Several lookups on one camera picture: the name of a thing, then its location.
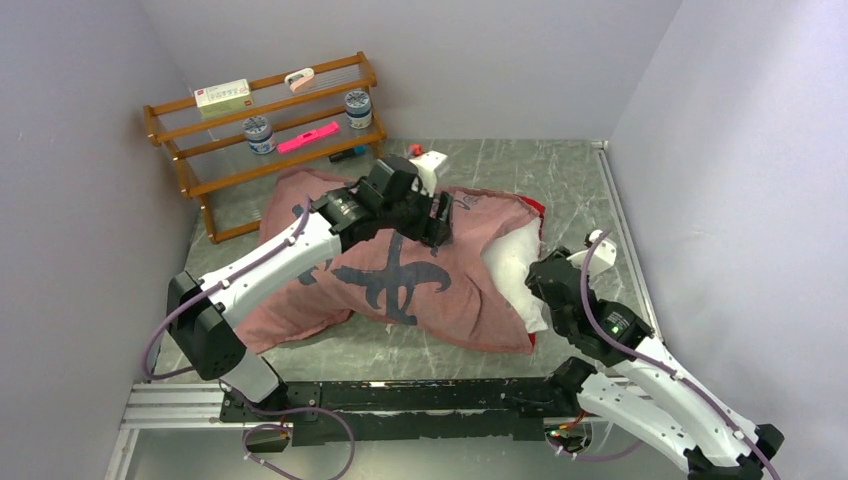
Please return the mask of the white pillow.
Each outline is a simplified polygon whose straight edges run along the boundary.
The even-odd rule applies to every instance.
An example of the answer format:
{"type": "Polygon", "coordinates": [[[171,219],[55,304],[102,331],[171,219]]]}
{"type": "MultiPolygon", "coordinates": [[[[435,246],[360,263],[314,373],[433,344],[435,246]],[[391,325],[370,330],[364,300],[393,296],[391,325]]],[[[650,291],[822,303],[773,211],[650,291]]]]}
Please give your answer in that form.
{"type": "Polygon", "coordinates": [[[482,250],[482,260],[497,291],[521,318],[528,334],[549,329],[544,304],[525,285],[531,264],[539,259],[542,219],[531,220],[493,240],[482,250]]]}

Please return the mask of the pink red patterned pillowcase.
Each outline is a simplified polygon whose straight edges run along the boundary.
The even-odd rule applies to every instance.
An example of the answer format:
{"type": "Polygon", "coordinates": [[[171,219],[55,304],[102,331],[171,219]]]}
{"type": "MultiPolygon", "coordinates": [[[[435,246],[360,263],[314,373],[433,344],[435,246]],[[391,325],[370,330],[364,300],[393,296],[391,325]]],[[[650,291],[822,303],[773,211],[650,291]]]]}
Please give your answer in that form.
{"type": "Polygon", "coordinates": [[[497,291],[482,260],[496,238],[540,217],[535,200],[512,193],[454,187],[452,238],[431,248],[393,230],[324,261],[290,281],[237,326],[261,353],[303,340],[354,314],[417,327],[471,350],[529,354],[535,337],[497,291]]]}

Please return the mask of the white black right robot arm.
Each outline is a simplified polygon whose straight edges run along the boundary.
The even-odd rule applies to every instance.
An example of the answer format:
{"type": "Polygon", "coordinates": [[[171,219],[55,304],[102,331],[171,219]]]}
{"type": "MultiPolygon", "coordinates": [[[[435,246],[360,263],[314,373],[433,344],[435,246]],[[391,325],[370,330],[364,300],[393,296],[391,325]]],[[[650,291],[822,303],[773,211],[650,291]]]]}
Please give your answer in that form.
{"type": "Polygon", "coordinates": [[[690,479],[778,478],[772,460],[784,442],[710,393],[629,307],[600,300],[588,285],[588,252],[558,249],[525,278],[549,307],[554,331],[581,352],[548,378],[561,414],[579,409],[624,429],[690,479]]]}

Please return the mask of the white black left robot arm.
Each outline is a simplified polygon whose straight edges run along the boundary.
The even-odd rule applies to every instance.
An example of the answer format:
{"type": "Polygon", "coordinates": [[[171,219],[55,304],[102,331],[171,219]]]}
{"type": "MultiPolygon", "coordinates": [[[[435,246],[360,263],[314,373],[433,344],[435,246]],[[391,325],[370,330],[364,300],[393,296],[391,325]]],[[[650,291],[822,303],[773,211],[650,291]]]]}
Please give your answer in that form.
{"type": "Polygon", "coordinates": [[[453,198],[437,182],[447,169],[446,155],[436,151],[379,159],[354,183],[305,200],[293,224],[242,258],[200,279],[180,273],[168,287],[168,334],[201,379],[238,391],[259,419],[277,418],[288,404],[288,387],[248,350],[236,326],[308,269],[381,230],[430,247],[445,243],[453,198]]]}

